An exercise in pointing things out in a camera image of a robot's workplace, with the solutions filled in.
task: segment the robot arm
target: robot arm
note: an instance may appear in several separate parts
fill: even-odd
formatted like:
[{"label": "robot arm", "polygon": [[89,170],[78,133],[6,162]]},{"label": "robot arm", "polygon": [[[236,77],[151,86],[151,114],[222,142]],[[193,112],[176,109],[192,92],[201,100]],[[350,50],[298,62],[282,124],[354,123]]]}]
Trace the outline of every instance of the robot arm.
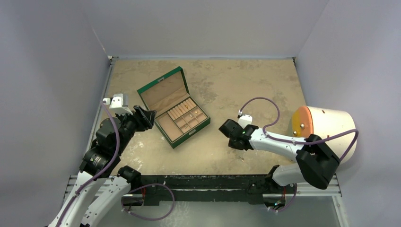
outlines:
[{"label": "robot arm", "polygon": [[228,119],[219,130],[229,138],[228,146],[239,150],[257,149],[273,152],[285,156],[296,164],[275,166],[272,170],[272,179],[280,186],[290,183],[308,182],[319,189],[326,189],[340,165],[340,159],[325,144],[301,145],[296,142],[313,142],[321,140],[319,136],[310,135],[309,138],[296,138],[268,132],[269,135],[292,141],[293,143],[272,140],[255,125],[246,125],[244,128],[231,119]]},{"label": "robot arm", "polygon": [[134,133],[146,131],[153,127],[156,111],[146,111],[140,106],[134,106],[135,112],[132,113],[125,106],[126,101],[123,98],[124,95],[116,94],[111,99],[113,104],[111,109],[116,112],[116,118],[113,118],[113,121],[117,126],[118,138],[120,139],[119,149],[116,150],[117,137],[113,124],[110,119],[105,119],[96,132],[96,139],[92,142],[90,150],[84,155],[72,193],[49,227],[80,226],[82,217],[93,201],[96,192],[120,162],[119,156]]}]

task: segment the cable connector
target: cable connector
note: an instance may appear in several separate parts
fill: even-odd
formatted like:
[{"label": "cable connector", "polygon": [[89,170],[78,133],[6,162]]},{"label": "cable connector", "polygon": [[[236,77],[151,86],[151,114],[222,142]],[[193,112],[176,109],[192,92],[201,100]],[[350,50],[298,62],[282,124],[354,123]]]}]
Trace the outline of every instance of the cable connector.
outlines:
[{"label": "cable connector", "polygon": [[104,98],[104,99],[103,99],[103,103],[104,103],[105,105],[110,105],[110,103],[111,103],[111,98]]},{"label": "cable connector", "polygon": [[237,116],[237,118],[239,119],[241,116],[242,116],[242,111],[241,111],[241,110],[238,110],[238,116]]}]

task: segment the box lid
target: box lid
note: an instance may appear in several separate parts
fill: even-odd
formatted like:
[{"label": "box lid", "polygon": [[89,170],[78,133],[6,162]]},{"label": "box lid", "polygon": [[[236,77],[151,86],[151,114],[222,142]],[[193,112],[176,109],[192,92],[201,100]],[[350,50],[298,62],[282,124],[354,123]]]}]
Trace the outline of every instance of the box lid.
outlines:
[{"label": "box lid", "polygon": [[190,96],[181,67],[153,80],[137,92],[148,110],[157,111],[156,117]]}]

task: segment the green box exterior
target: green box exterior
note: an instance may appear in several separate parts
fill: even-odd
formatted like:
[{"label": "green box exterior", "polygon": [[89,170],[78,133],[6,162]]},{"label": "green box exterior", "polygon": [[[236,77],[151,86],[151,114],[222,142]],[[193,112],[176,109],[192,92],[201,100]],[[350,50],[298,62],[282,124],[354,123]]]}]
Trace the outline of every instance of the green box exterior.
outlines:
[{"label": "green box exterior", "polygon": [[[143,104],[146,106],[146,108],[149,110],[149,107],[146,105],[145,101],[142,98],[142,93],[146,90],[148,90],[149,88],[153,87],[154,85],[162,82],[164,79],[166,79],[167,77],[170,77],[178,72],[181,72],[181,75],[183,77],[183,81],[184,81],[184,85],[185,85],[185,89],[187,90],[187,93],[189,94],[189,90],[188,90],[188,85],[187,85],[187,81],[185,79],[185,75],[184,75],[184,70],[181,67],[177,67],[175,69],[173,69],[172,71],[166,73],[165,75],[153,80],[152,82],[148,83],[147,85],[141,87],[140,89],[137,90],[140,98],[142,99]],[[196,126],[195,128],[193,128],[192,130],[188,131],[187,133],[185,133],[182,137],[176,139],[175,141],[170,141],[169,137],[167,136],[167,134],[164,132],[164,130],[162,129],[162,127],[159,125],[159,123],[157,121],[155,121],[156,127],[159,129],[159,131],[163,134],[163,136],[166,138],[166,141],[170,144],[170,146],[172,148],[176,148],[178,145],[182,144],[184,141],[186,141],[187,139],[189,139],[191,136],[195,135],[196,133],[198,133],[201,129],[203,129],[204,127],[206,127],[208,124],[210,124],[210,117],[209,115],[202,109],[202,107],[200,107],[198,105],[198,103],[191,97],[190,94],[190,98],[192,99],[192,101],[195,102],[195,104],[202,110],[202,112],[207,116],[206,120],[202,121],[198,126]]]}]

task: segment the white cylinder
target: white cylinder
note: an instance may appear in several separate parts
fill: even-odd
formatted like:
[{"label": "white cylinder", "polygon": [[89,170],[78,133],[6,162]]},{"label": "white cylinder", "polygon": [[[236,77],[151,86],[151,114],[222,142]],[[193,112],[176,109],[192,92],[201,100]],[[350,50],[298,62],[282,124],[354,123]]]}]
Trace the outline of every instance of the white cylinder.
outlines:
[{"label": "white cylinder", "polygon": [[[311,113],[313,121],[313,134],[320,136],[322,139],[340,134],[342,132],[355,129],[354,120],[351,115],[345,111],[330,110],[317,107],[307,107]],[[355,134],[350,133],[337,139],[327,141],[326,144],[333,152],[341,157]],[[357,142],[351,147],[348,154],[344,157],[341,163],[345,163],[352,157],[355,151]]]}]

